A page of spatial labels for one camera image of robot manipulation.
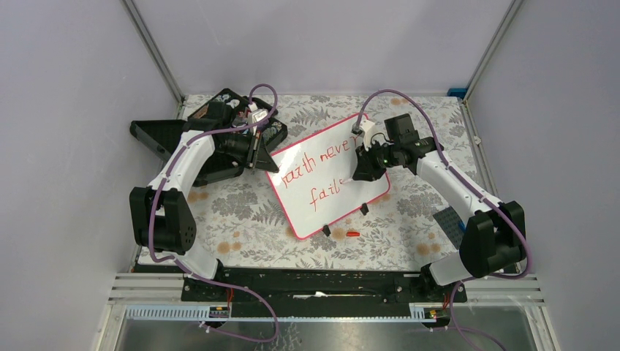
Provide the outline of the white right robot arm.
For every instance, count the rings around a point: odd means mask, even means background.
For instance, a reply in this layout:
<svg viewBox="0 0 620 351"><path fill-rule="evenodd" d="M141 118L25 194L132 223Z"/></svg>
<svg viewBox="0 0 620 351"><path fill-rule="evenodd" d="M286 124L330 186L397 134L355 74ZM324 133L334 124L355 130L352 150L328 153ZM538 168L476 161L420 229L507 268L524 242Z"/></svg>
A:
<svg viewBox="0 0 620 351"><path fill-rule="evenodd" d="M377 181L390 167L403 167L430 184L465 224L458 251L422 268L420 294L438 301L448 285L492 275L526 258L524 211L517 202L506 203L464 175L433 137L421 138L410 115L385 120L385 140L377 125L360 120L354 133L363 141L356 148L352 180Z"/></svg>

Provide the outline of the pink framed whiteboard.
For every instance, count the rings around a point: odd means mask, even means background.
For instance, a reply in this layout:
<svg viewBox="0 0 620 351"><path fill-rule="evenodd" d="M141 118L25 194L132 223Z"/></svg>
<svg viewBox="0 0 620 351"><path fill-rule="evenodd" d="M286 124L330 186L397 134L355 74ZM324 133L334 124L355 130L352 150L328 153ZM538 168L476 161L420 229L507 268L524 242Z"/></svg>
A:
<svg viewBox="0 0 620 351"><path fill-rule="evenodd" d="M352 178L357 165L351 132L356 119L351 115L271 154L279 172L268 172L267 177L299 240L322 232L390 191L388 175L378 181L341 183Z"/></svg>

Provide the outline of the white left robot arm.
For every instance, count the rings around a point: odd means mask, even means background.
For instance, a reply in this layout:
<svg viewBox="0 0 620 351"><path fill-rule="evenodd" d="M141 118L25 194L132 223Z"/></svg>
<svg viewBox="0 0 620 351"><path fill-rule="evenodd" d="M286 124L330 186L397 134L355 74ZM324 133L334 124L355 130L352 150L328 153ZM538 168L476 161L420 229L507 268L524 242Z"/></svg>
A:
<svg viewBox="0 0 620 351"><path fill-rule="evenodd" d="M200 279L198 289L208 300L222 298L227 282L216 274L219 261L195 243L189 193L205 166L211 167L212 181L234 178L246 168L276 172L263 137L276 107L252 99L237 107L212 101L187 120L177 120L178 142L164 167L147 186L136 186L129 194L136 244L155 263L172 262Z"/></svg>

